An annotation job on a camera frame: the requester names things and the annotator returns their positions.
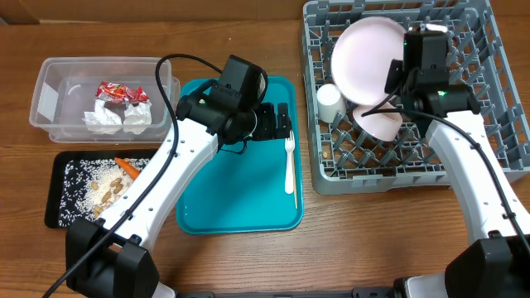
red wrapper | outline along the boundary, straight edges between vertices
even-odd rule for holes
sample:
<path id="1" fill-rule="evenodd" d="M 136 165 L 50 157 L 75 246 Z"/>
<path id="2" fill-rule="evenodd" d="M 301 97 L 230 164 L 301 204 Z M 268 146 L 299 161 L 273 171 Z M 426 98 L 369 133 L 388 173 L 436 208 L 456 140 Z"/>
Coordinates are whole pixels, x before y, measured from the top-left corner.
<path id="1" fill-rule="evenodd" d="M 101 82 L 96 92 L 96 98 L 109 103 L 145 103 L 149 98 L 142 87 L 133 90 L 122 84 Z"/>

crumpled tissue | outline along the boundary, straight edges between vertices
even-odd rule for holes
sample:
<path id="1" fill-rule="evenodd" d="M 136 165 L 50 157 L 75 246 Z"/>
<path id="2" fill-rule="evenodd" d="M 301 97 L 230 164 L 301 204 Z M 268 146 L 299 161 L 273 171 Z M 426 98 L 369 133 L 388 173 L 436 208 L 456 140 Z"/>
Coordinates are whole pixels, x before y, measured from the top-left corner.
<path id="1" fill-rule="evenodd" d="M 84 112 L 84 123 L 86 125 L 122 125 L 122 119 L 114 112 L 104 107 L 105 102 L 96 99 L 93 112 Z M 104 127 L 87 127 L 91 132 L 98 134 L 114 134 L 121 127 L 104 128 Z"/>
<path id="2" fill-rule="evenodd" d="M 151 101 L 147 100 L 145 103 L 139 103 L 136 107 L 132 104 L 127 107 L 123 125 L 134 124 L 151 124 Z M 145 127 L 123 128 L 124 132 L 132 132 L 134 134 L 140 134 L 144 130 L 146 130 Z"/>

clear plastic bin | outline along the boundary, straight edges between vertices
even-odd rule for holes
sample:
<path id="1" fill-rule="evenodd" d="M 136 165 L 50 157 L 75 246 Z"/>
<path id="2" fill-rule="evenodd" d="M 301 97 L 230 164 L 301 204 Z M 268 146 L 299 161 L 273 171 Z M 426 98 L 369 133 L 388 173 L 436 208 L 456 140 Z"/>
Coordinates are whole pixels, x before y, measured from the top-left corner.
<path id="1" fill-rule="evenodd" d="M 31 103 L 30 123 L 50 133 L 54 142 L 161 142 L 171 126 L 155 81 L 159 58 L 151 57 L 72 57 L 44 61 L 36 81 Z M 180 97 L 180 85 L 171 76 L 166 61 L 160 77 L 173 108 Z M 94 111 L 95 94 L 102 81 L 124 84 L 131 89 L 141 86 L 151 99 L 152 124 L 91 125 L 84 123 L 84 112 Z M 125 105 L 106 103 L 105 108 L 118 114 L 122 121 Z M 98 134 L 90 128 L 121 128 L 114 134 Z M 140 134 L 123 128 L 145 128 Z"/>

fork handle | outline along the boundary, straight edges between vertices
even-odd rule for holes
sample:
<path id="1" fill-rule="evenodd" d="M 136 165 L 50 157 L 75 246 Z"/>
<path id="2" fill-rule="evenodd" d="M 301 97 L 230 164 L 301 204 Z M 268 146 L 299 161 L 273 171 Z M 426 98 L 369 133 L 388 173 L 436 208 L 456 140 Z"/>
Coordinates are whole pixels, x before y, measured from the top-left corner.
<path id="1" fill-rule="evenodd" d="M 285 172 L 285 192 L 289 195 L 294 191 L 294 178 L 292 176 L 292 152 L 287 153 L 287 169 Z"/>

white fork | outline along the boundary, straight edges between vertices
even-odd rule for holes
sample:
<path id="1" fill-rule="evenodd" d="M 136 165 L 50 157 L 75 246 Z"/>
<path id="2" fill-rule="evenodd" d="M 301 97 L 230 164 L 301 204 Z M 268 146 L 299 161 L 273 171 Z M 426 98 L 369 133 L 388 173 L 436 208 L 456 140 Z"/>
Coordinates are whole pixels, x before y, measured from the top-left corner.
<path id="1" fill-rule="evenodd" d="M 285 139 L 285 151 L 287 152 L 287 169 L 285 172 L 285 192 L 292 194 L 294 191 L 294 178 L 292 172 L 292 152 L 295 151 L 295 136 L 291 131 L 291 136 Z"/>

